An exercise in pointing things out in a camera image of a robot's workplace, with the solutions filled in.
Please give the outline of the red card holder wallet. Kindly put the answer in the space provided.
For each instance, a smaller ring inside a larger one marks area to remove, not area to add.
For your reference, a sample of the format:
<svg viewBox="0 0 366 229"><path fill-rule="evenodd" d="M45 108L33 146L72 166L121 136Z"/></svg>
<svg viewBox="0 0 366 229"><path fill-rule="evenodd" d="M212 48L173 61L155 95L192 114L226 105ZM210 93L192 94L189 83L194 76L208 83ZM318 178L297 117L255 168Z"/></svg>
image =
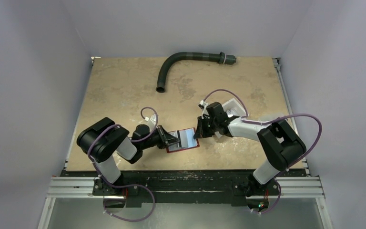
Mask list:
<svg viewBox="0 0 366 229"><path fill-rule="evenodd" d="M198 139L194 139L195 128L187 128L169 132L172 136L180 140L179 143L172 144L166 148L167 153L174 153L197 148L200 146Z"/></svg>

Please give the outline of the white plastic card box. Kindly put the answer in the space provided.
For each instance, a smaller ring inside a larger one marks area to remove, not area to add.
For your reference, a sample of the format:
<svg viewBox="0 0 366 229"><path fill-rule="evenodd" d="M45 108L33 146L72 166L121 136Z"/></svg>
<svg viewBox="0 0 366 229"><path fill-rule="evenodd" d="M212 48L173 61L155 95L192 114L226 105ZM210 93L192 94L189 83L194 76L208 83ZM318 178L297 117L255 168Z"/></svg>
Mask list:
<svg viewBox="0 0 366 229"><path fill-rule="evenodd" d="M227 113L228 117L248 117L248 113L245 108L238 102L235 98L230 99L229 101L222 104L223 110Z"/></svg>

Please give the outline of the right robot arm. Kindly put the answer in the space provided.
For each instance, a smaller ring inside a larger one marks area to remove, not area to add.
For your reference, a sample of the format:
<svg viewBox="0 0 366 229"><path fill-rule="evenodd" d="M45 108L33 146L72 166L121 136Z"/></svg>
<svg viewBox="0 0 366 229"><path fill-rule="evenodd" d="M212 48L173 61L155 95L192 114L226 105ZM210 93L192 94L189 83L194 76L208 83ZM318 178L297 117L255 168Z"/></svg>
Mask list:
<svg viewBox="0 0 366 229"><path fill-rule="evenodd" d="M235 99L224 104L201 101L199 107L202 114L197 118L195 139L241 137L261 144L266 160L248 182L254 194L266 190L270 180L306 152L305 144L286 120L273 120L267 124L245 121L246 111Z"/></svg>

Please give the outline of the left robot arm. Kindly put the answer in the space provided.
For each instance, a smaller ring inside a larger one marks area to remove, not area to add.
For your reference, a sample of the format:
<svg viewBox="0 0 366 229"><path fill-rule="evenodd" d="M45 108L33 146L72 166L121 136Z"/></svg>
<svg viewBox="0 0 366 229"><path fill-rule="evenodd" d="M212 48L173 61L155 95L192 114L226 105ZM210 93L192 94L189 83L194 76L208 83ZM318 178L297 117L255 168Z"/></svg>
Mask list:
<svg viewBox="0 0 366 229"><path fill-rule="evenodd" d="M117 153L130 164L143 156L143 151L157 147L166 149L180 143L178 137L168 133L158 124L137 125L132 136L129 131L108 117L83 130L77 137L77 146L87 155L98 173L95 185L98 190L111 195L126 194L140 188L138 184L126 184L113 154Z"/></svg>

